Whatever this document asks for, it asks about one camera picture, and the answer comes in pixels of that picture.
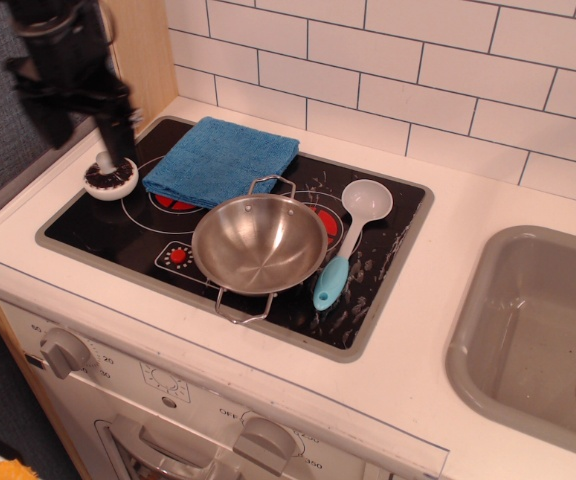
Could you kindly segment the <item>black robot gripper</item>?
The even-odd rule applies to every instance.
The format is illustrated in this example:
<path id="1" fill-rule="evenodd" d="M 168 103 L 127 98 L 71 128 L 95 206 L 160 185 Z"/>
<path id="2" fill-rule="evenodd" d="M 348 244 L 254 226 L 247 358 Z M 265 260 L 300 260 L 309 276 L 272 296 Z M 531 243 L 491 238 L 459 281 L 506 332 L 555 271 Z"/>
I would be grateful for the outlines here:
<path id="1" fill-rule="evenodd" d="M 101 173 L 114 173 L 137 158 L 130 90 L 110 67 L 110 45 L 99 1 L 7 1 L 24 57 L 5 68 L 17 82 L 20 103 L 39 135 L 63 147 L 88 113 L 95 114 L 106 152 Z"/>

